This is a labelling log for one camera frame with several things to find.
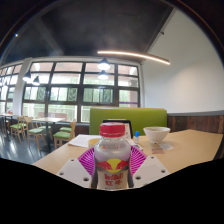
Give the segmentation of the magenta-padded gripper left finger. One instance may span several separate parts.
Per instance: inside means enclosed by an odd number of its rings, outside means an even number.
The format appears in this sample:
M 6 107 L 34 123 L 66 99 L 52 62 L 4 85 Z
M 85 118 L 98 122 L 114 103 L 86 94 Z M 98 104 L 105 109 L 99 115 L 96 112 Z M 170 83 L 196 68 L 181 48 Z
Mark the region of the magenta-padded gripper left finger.
M 57 176 L 81 187 L 90 187 L 94 175 L 94 149 L 90 148 L 78 158 L 70 158 Z

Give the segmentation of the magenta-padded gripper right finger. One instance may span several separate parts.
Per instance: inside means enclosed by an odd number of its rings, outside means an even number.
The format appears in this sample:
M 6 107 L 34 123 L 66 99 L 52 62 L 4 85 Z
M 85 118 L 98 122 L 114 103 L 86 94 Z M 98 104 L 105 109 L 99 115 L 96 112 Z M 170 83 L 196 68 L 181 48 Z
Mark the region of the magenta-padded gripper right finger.
M 147 156 L 140 149 L 132 146 L 130 157 L 130 186 L 143 187 L 159 180 L 170 172 L 155 155 Z

